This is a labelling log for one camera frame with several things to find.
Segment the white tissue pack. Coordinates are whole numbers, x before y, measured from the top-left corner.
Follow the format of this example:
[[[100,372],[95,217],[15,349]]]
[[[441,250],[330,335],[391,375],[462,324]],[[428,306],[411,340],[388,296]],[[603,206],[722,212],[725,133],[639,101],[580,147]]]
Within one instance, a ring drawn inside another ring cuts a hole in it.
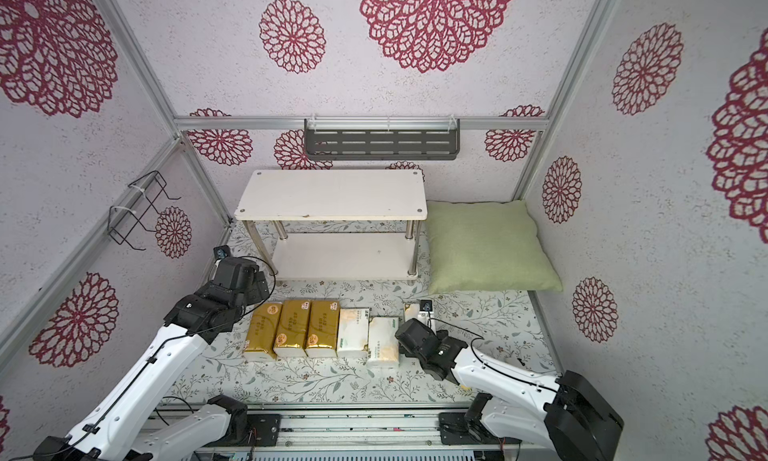
[[[382,369],[399,367],[399,344],[395,337],[399,325],[398,317],[374,317],[370,320],[369,358],[366,362],[368,367]]]
[[[369,313],[368,308],[340,310],[336,349],[339,358],[368,357]]]
[[[410,303],[404,306],[404,321],[419,319],[421,317],[421,308],[419,303]]]

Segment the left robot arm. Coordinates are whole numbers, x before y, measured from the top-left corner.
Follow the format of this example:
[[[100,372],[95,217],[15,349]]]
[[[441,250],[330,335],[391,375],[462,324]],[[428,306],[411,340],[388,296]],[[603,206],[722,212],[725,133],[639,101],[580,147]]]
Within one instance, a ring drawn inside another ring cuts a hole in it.
[[[48,436],[34,460],[183,460],[210,444],[238,445],[252,436],[245,403],[210,398],[185,418],[143,436],[140,431],[177,378],[222,333],[267,301],[259,264],[225,246],[212,280],[184,296],[139,360],[112,391],[64,437]]]

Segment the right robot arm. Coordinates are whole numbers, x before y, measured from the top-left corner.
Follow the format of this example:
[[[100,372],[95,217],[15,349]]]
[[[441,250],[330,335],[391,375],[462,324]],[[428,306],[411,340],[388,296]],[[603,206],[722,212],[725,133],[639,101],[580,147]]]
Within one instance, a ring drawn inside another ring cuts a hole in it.
[[[514,438],[550,449],[561,460],[612,460],[624,421],[584,376],[544,375],[497,360],[445,330],[410,319],[395,338],[423,371],[477,392],[465,413],[468,433]]]

